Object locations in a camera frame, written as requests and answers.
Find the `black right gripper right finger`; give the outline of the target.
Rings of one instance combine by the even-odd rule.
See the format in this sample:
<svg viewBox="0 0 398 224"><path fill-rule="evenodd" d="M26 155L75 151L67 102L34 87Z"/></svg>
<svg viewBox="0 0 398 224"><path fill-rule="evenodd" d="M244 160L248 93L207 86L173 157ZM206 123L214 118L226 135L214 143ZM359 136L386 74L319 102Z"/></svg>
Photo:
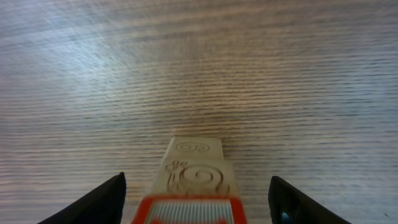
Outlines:
<svg viewBox="0 0 398 224"><path fill-rule="evenodd" d="M272 176L268 202L273 224L350 224L279 176Z"/></svg>

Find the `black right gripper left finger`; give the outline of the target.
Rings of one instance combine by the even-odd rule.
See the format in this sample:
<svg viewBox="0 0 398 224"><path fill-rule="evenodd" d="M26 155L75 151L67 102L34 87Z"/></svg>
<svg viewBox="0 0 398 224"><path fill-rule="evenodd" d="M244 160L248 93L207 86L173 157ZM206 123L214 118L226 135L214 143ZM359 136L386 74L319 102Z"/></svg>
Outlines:
<svg viewBox="0 0 398 224"><path fill-rule="evenodd" d="M125 198L121 172L39 224L120 224Z"/></svg>

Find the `blue top block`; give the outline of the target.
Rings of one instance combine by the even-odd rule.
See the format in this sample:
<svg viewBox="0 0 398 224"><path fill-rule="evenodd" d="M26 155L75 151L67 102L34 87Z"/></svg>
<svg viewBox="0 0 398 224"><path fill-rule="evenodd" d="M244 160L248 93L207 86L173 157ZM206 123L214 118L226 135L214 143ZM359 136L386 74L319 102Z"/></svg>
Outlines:
<svg viewBox="0 0 398 224"><path fill-rule="evenodd" d="M165 159L149 192L169 196L237 197L232 164L223 159Z"/></svg>

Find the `yellow block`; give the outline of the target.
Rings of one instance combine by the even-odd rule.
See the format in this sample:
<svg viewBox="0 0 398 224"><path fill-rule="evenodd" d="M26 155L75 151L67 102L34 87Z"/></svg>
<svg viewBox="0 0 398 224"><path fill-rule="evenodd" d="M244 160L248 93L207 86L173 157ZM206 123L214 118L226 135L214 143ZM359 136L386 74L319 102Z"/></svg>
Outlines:
<svg viewBox="0 0 398 224"><path fill-rule="evenodd" d="M175 136L163 159L224 159L222 142L218 138Z"/></svg>

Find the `red letter M block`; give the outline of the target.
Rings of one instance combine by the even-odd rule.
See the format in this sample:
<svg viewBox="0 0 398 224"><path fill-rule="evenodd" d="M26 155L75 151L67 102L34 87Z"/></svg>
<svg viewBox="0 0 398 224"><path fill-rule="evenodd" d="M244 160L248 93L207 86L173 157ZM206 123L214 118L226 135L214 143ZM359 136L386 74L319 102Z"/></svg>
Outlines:
<svg viewBox="0 0 398 224"><path fill-rule="evenodd" d="M148 196L137 209L132 224L247 224L237 197Z"/></svg>

